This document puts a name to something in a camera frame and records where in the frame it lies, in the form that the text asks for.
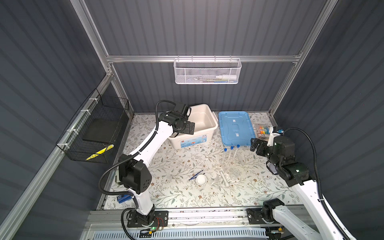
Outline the blue object at table edge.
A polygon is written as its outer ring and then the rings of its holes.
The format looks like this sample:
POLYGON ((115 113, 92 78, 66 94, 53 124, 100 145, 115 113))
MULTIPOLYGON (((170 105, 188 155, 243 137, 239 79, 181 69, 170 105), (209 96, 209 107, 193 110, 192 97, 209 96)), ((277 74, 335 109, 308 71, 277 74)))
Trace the blue object at table edge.
POLYGON ((118 201, 119 204, 122 204, 122 203, 124 203, 126 201, 129 201, 131 199, 132 199, 132 196, 130 196, 130 195, 119 195, 119 196, 117 196, 117 201, 118 201))

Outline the small clear glass beaker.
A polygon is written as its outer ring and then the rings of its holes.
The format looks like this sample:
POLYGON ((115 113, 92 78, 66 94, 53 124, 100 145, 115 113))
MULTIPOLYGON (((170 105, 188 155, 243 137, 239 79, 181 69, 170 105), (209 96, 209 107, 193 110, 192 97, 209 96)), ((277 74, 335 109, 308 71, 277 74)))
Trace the small clear glass beaker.
POLYGON ((229 169, 229 176, 231 180, 236 180, 241 176, 241 172, 239 169, 229 169))

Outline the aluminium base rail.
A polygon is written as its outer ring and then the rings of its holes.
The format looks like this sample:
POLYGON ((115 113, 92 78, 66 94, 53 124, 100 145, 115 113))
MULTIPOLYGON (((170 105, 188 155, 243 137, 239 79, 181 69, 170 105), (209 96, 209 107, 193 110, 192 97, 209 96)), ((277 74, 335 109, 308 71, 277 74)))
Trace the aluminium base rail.
MULTIPOLYGON (((248 227, 251 207, 184 208, 167 209, 168 228, 219 228, 248 227)), ((85 231, 121 230, 122 210, 91 211, 85 224, 85 231)))

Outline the white plastic storage box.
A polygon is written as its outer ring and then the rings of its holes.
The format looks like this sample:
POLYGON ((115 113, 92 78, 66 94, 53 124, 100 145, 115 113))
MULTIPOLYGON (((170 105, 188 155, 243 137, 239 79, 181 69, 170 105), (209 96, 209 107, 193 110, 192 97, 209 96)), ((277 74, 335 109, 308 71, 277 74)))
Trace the white plastic storage box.
POLYGON ((207 104, 196 105, 191 108, 192 113, 188 121, 195 123, 194 134, 179 134, 175 137, 169 137, 171 146, 176 150, 209 143, 219 126, 216 115, 207 104))

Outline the white ceramic pestle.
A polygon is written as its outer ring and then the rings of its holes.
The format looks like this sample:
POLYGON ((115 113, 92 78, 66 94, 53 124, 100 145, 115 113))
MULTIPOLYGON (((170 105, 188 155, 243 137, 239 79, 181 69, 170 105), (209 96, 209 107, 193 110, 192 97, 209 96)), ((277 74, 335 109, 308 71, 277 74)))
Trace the white ceramic pestle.
POLYGON ((223 172, 223 171, 220 171, 220 175, 221 177, 223 178, 223 181, 224 181, 224 185, 226 188, 229 188, 230 187, 230 184, 226 178, 226 174, 223 172))

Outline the white bottle in basket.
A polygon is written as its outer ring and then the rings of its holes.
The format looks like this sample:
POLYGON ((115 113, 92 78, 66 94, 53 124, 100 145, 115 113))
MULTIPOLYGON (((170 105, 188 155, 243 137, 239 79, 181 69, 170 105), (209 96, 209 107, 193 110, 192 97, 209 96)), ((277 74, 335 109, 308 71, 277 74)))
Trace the white bottle in basket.
POLYGON ((219 76, 216 76, 216 79, 219 79, 219 80, 223 80, 223 81, 235 81, 237 80, 237 76, 236 75, 219 75, 219 76))

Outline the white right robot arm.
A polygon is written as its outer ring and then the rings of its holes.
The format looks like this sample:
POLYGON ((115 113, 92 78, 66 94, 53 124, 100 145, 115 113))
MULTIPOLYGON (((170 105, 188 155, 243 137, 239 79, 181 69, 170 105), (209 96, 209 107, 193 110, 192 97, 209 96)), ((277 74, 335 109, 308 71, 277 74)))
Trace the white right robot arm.
POLYGON ((280 134, 271 134, 268 141, 251 139, 250 150, 267 158, 289 189, 296 193, 311 216, 315 230, 305 224, 279 199, 263 203, 260 218, 267 224, 279 223, 298 240, 353 240, 355 237, 338 218, 324 195, 319 180, 309 168, 296 160, 295 144, 280 134))

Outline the clear test tube rack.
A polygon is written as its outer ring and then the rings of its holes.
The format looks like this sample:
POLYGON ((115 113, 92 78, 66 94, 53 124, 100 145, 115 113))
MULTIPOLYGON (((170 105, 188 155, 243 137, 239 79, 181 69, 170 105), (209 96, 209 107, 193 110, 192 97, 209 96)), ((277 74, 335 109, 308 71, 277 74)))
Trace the clear test tube rack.
POLYGON ((240 165, 242 164, 243 162, 243 159, 242 159, 242 156, 240 155, 240 151, 238 150, 237 152, 237 156, 236 158, 234 159, 234 153, 233 153, 233 158, 232 158, 232 161, 229 162, 228 158, 229 158, 229 152, 230 152, 230 149, 228 149, 228 156, 227 156, 227 161, 225 164, 223 164, 223 162, 221 161, 221 166, 224 170, 224 173, 226 173, 227 175, 229 175, 229 169, 239 169, 240 172, 241 172, 241 167, 240 165))

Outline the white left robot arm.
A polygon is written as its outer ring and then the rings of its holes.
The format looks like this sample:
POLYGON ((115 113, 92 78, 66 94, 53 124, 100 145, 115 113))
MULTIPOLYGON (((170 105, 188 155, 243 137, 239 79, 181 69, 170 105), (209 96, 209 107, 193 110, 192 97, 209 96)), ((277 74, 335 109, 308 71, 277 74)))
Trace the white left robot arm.
POLYGON ((157 102, 155 127, 135 150, 122 158, 123 163, 118 166, 119 181, 128 189, 138 214, 149 216, 154 209, 148 188, 152 182, 149 165, 155 153, 175 133, 194 134, 195 123, 189 121, 191 113, 192 108, 186 104, 168 100, 157 102))

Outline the blue plastic box lid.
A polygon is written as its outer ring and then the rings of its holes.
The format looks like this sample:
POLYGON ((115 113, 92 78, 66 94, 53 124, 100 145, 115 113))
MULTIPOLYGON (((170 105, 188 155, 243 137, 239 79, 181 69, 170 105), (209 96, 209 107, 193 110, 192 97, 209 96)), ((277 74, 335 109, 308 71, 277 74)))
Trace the blue plastic box lid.
POLYGON ((250 146, 256 137, 250 116, 244 111, 219 112, 219 126, 225 146, 250 146))

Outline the colourful pH paper pack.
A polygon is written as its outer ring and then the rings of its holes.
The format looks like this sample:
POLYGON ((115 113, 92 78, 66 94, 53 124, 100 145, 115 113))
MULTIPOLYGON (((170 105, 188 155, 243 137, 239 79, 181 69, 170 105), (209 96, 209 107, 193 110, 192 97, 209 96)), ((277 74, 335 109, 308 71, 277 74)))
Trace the colourful pH paper pack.
POLYGON ((268 125, 259 124, 257 126, 257 137, 259 139, 268 139, 270 136, 270 127, 268 125))

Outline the white ceramic mortar bowl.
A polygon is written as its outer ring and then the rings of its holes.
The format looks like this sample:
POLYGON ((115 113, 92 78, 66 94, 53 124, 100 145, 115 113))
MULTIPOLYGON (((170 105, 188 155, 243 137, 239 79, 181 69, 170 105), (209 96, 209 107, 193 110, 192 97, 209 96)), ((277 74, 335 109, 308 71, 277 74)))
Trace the white ceramic mortar bowl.
POLYGON ((196 177, 196 183, 199 185, 199 186, 203 186, 205 185, 206 183, 208 182, 208 179, 205 175, 198 175, 196 177))

